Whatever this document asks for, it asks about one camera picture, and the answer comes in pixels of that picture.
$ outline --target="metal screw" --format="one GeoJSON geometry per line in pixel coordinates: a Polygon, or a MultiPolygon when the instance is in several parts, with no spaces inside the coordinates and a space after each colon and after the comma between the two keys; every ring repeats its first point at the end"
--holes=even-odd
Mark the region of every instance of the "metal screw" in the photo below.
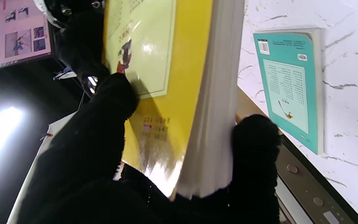
{"type": "Polygon", "coordinates": [[[99,7],[100,7],[100,2],[94,1],[94,2],[92,3],[92,7],[94,7],[94,8],[99,8],[99,7]]]}

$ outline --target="monitor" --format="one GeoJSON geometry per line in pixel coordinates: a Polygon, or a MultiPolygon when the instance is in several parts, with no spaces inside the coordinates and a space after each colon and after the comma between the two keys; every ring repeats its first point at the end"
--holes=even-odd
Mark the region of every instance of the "monitor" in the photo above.
{"type": "Polygon", "coordinates": [[[0,68],[49,55],[48,21],[33,0],[0,0],[0,68]]]}

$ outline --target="cable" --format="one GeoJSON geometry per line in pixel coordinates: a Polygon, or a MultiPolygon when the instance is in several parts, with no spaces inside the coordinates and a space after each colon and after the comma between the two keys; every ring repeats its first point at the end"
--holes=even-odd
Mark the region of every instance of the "cable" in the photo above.
{"type": "Polygon", "coordinates": [[[78,109],[77,109],[77,110],[79,110],[79,109],[82,107],[82,104],[84,103],[84,95],[85,95],[85,91],[82,93],[80,105],[78,106],[78,109]]]}

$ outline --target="marble wall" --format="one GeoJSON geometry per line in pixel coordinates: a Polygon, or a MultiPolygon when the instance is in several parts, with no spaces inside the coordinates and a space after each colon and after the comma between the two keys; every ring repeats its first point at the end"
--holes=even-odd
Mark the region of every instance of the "marble wall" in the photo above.
{"type": "Polygon", "coordinates": [[[253,33],[321,27],[324,34],[324,154],[285,133],[358,213],[358,0],[246,0],[239,87],[266,114],[253,33]]]}

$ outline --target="black glove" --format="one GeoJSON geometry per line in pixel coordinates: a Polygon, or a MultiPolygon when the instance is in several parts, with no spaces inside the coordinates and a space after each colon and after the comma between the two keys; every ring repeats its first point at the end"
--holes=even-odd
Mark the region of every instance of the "black glove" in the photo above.
{"type": "Polygon", "coordinates": [[[95,10],[72,14],[67,28],[55,36],[58,60],[77,74],[85,89],[89,76],[97,77],[100,83],[110,75],[101,62],[103,20],[103,14],[95,10]]]}

